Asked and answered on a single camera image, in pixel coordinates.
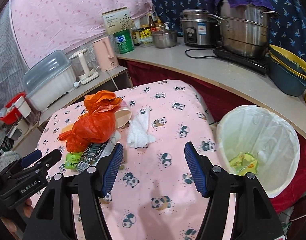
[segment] white towel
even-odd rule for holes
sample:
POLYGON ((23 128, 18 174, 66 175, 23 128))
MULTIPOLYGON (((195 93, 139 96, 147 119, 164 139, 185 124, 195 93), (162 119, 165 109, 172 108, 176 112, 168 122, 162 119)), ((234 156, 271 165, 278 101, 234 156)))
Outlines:
POLYGON ((128 129, 127 144, 134 148, 147 147, 149 143, 155 142, 156 138, 148 134, 150 108, 145 110, 144 114, 138 114, 133 120, 130 120, 128 129))

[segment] trash bin liner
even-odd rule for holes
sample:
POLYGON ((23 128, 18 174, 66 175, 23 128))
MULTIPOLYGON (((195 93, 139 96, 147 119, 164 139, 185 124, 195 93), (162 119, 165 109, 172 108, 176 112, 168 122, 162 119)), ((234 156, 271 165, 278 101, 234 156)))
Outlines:
POLYGON ((300 159, 294 128, 283 118, 255 105, 228 112, 217 126, 217 147, 223 168, 236 174, 229 161, 250 152, 258 161, 257 178, 269 198, 290 184, 300 159))

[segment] red plastic container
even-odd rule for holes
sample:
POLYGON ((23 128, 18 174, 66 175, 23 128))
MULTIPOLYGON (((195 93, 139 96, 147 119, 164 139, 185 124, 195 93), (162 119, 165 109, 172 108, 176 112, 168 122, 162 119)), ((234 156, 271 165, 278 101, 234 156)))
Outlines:
MULTIPOLYGON (((26 93, 21 92, 18 93, 15 97, 12 98, 11 101, 9 101, 5 107, 9 108, 13 103, 15 103, 21 96, 25 97, 26 93)), ((5 122, 6 124, 13 124, 17 121, 17 118, 21 118, 21 113, 14 107, 6 116, 0 117, 0 120, 2 122, 5 122)))

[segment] rice cooker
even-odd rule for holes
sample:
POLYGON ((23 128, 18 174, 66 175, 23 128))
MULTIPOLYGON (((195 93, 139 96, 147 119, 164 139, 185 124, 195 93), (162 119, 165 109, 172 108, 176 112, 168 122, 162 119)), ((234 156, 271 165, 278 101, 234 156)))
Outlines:
POLYGON ((198 48, 213 48, 221 40, 218 22, 208 10, 186 9, 180 14, 184 42, 198 48))

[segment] human hand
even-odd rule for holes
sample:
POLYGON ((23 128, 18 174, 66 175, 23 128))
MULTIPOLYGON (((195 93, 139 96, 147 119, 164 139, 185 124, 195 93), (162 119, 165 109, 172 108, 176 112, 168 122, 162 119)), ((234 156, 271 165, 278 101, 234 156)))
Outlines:
MULTIPOLYGON (((32 214, 33 207, 32 207, 32 200, 27 199, 25 201, 25 206, 23 208, 24 215, 29 218, 32 214)), ((10 233, 14 236, 15 239, 19 239, 15 232, 17 231, 17 226, 12 220, 9 220, 7 218, 1 217, 1 220, 3 224, 6 226, 6 228, 10 231, 10 233)))

